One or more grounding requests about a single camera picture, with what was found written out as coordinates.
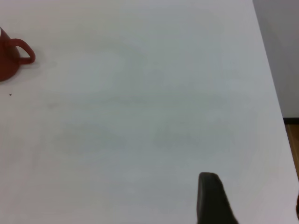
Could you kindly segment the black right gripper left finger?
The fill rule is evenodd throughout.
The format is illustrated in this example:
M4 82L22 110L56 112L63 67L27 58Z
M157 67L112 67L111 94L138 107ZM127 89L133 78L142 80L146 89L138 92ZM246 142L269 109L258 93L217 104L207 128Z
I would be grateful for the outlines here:
M201 172L198 180L197 223L237 224L225 189L215 173Z

